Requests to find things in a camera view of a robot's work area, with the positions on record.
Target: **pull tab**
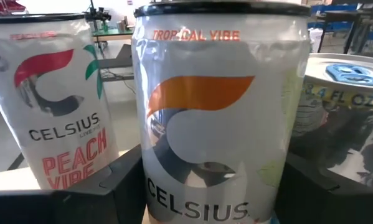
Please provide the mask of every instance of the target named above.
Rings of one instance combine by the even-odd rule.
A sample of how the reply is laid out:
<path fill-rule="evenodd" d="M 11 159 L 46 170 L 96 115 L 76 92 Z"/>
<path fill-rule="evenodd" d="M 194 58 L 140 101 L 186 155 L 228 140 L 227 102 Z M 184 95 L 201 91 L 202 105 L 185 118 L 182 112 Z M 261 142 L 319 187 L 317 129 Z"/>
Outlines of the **pull tab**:
<path fill-rule="evenodd" d="M 334 81 L 354 85 L 373 86 L 373 75 L 366 68 L 349 64 L 333 64 L 326 71 Z"/>

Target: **can lid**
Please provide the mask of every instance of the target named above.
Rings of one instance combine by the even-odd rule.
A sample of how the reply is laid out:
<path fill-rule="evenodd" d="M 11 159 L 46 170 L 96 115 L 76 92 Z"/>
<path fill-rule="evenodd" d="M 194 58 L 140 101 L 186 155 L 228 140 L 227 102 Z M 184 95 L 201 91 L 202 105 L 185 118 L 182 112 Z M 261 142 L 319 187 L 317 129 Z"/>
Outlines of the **can lid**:
<path fill-rule="evenodd" d="M 373 93 L 373 58 L 345 54 L 310 54 L 305 80 L 355 92 Z"/>
<path fill-rule="evenodd" d="M 310 16 L 310 9 L 299 4 L 258 1 L 172 1 L 141 6 L 134 16 L 163 14 L 277 14 Z"/>
<path fill-rule="evenodd" d="M 71 21 L 85 18 L 84 14 L 60 13 L 60 14 L 24 14 L 0 16 L 0 24 L 19 24 L 28 22 L 57 22 Z"/>

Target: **celsius peach vibe can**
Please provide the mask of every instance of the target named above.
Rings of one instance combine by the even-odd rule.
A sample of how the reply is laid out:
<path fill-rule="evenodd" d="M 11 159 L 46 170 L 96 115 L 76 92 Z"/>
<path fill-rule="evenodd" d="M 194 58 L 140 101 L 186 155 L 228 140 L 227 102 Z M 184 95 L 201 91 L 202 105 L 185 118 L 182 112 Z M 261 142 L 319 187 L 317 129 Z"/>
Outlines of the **celsius peach vibe can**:
<path fill-rule="evenodd" d="M 173 1 L 135 11 L 152 223 L 268 223 L 310 41 L 304 6 Z"/>
<path fill-rule="evenodd" d="M 83 14 L 0 17 L 0 110 L 42 189 L 118 157 Z"/>

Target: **can rim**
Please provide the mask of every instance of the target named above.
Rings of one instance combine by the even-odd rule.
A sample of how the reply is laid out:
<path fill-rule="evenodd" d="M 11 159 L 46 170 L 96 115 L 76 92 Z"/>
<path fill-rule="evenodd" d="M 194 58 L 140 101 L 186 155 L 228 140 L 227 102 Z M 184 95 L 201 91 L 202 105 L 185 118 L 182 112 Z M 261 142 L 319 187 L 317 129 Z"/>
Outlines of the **can rim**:
<path fill-rule="evenodd" d="M 0 24 L 20 24 L 29 22 L 58 22 L 84 19 L 82 13 L 56 13 L 56 14 L 24 14 L 0 16 Z"/>
<path fill-rule="evenodd" d="M 172 1 L 156 2 L 134 11 L 135 17 L 163 14 L 276 14 L 310 16 L 310 8 L 286 2 L 259 1 Z"/>

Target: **celsius tropical vibe can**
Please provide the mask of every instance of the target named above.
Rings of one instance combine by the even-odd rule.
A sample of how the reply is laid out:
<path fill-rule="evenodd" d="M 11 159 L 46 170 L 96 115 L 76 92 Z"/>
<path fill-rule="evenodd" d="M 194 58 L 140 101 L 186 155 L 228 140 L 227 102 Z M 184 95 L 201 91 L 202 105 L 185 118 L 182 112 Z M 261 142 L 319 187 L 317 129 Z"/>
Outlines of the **celsius tropical vibe can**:
<path fill-rule="evenodd" d="M 118 157 L 82 14 L 0 17 L 0 110 L 42 189 L 65 189 Z"/>
<path fill-rule="evenodd" d="M 289 150 L 373 186 L 373 58 L 310 55 Z"/>
<path fill-rule="evenodd" d="M 136 10 L 132 54 L 152 223 L 268 223 L 310 41 L 304 6 Z"/>

